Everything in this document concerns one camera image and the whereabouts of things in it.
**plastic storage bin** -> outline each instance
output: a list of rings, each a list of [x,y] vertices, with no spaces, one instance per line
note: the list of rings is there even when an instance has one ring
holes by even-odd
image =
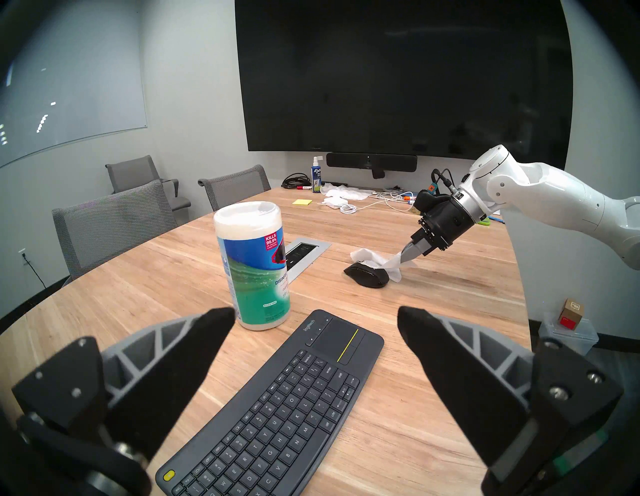
[[[582,356],[589,353],[591,347],[598,342],[598,333],[589,319],[582,318],[575,330],[572,331],[561,326],[557,322],[557,316],[548,313],[545,313],[545,319],[540,325],[538,334],[541,338],[557,339]]]

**keyboard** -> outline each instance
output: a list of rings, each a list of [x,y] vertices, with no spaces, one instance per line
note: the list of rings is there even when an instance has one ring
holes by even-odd
[[[173,496],[292,496],[335,440],[384,340],[313,311],[156,473]]]

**black mouse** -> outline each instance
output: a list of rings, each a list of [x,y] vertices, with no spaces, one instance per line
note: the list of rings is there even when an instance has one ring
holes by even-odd
[[[344,273],[361,286],[384,287],[389,282],[389,274],[384,269],[372,269],[360,262],[348,266]]]

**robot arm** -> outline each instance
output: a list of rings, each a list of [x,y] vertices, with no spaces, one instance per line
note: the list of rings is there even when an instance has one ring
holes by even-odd
[[[422,213],[424,235],[419,230],[412,236],[413,241],[403,250],[403,262],[434,248],[446,249],[473,223],[514,205],[532,219],[600,240],[626,265],[640,270],[640,196],[614,200],[550,165],[520,164],[502,145],[476,160],[450,197],[427,195],[419,195],[415,202]],[[446,217],[452,215],[448,222]]]

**black tv screen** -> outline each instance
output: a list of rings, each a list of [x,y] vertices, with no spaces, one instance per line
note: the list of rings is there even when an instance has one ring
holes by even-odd
[[[564,168],[572,59],[556,0],[236,2],[249,150]]]

